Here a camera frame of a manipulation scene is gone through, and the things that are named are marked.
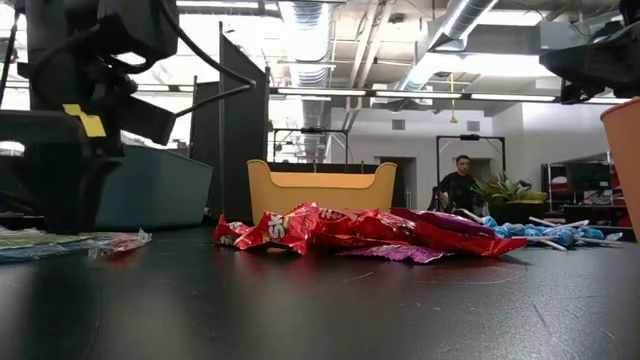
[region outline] gray bin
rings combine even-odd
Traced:
[[[96,227],[153,230],[199,225],[212,168],[167,150],[126,145],[106,180]]]

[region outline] yellow tag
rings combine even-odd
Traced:
[[[84,131],[87,132],[88,137],[107,136],[107,133],[104,132],[100,116],[85,114],[78,104],[64,104],[62,106],[64,107],[64,112],[66,112],[67,115],[77,116],[80,118],[80,121],[82,121],[82,125],[84,126]]]

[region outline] ceiling duct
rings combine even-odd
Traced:
[[[418,42],[416,49],[418,54],[424,52],[424,55],[417,59],[416,64],[400,82],[398,90],[421,90],[433,74],[444,68],[440,66],[443,61],[451,61],[450,56],[435,54],[432,51],[440,47],[464,50],[466,38],[478,25],[480,16],[491,10],[497,2],[498,0],[451,0],[447,12],[429,23],[427,36]]]
[[[329,81],[331,69],[318,66],[329,57],[331,18],[334,4],[320,2],[280,2],[280,12],[289,37],[288,52],[298,64],[291,66],[293,87],[324,88]],[[324,101],[302,100],[302,127],[329,128],[330,120],[323,117]],[[302,136],[304,158],[321,161],[324,145],[318,137]]]

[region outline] black table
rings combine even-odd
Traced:
[[[0,358],[638,359],[640,247],[430,265],[158,233],[118,263],[0,266]]]

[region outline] yellow basket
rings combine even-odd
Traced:
[[[247,165],[255,224],[265,211],[285,214],[304,202],[331,209],[391,207],[396,164],[381,164],[370,175],[271,172],[261,160],[249,160]]]

